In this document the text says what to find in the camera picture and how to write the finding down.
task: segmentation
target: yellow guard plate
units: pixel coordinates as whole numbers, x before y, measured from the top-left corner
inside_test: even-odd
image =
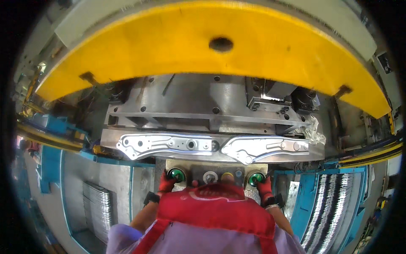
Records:
[[[228,52],[209,42],[230,39]],[[152,7],[115,21],[71,50],[36,93],[54,100],[99,83],[169,73],[212,73],[267,78],[335,95],[379,118],[390,112],[377,82],[332,37],[278,10],[235,1],[190,1]]]

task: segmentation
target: worker's left hand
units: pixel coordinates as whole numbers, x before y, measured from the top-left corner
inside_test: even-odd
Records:
[[[176,179],[168,179],[166,176],[165,170],[162,172],[161,175],[161,182],[159,183],[158,192],[167,193],[171,192],[173,187],[175,186]]]

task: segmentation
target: bracelet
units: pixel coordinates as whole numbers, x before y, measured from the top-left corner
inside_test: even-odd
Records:
[[[271,209],[272,207],[279,207],[279,205],[278,204],[271,204],[271,205],[265,207],[265,210]]]

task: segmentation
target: red apron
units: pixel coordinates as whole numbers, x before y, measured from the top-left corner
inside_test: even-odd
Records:
[[[214,184],[166,193],[159,202],[156,220],[133,254],[148,253],[173,221],[254,234],[259,238],[262,253],[278,253],[273,241],[274,218],[254,200],[245,197],[241,187]]]

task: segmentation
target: wristwatch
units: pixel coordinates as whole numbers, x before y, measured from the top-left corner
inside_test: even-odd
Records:
[[[156,195],[154,192],[150,191],[148,192],[147,196],[145,197],[144,200],[144,207],[151,201],[154,203],[159,204],[159,201],[161,200],[161,197]]]

